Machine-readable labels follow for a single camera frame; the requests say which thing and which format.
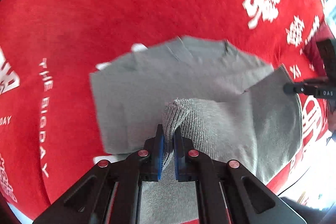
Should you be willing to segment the grey knit sweater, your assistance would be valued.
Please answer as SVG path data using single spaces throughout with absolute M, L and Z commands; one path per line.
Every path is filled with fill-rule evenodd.
M 193 184 L 174 176 L 176 129 L 211 159 L 237 160 L 267 184 L 302 144 L 301 103 L 290 78 L 228 41 L 190 36 L 128 53 L 90 75 L 107 153 L 129 154 L 163 125 L 159 182 L 142 187 L 141 223 L 182 223 L 198 215 Z

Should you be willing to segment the red blanket with white print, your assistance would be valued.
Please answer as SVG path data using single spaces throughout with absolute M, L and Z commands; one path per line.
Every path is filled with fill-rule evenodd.
M 1 0 L 1 194 L 37 218 L 105 152 L 90 75 L 128 53 L 190 36 L 316 76 L 305 55 L 321 0 Z M 299 96 L 302 144 L 266 185 L 278 192 L 326 131 L 323 100 Z

